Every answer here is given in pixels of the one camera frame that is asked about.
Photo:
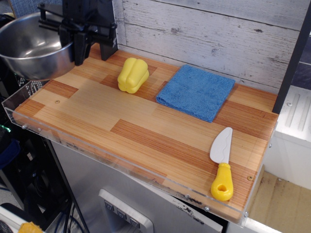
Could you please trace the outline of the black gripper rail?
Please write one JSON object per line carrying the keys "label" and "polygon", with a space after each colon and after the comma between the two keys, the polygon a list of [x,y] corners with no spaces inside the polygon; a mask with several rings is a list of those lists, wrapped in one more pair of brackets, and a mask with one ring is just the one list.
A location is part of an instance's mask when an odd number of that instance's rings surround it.
{"label": "black gripper rail", "polygon": [[83,64],[91,46],[98,43],[97,4],[97,0],[64,0],[62,4],[41,2],[37,5],[40,26],[57,31],[62,45],[73,42],[76,66]]}

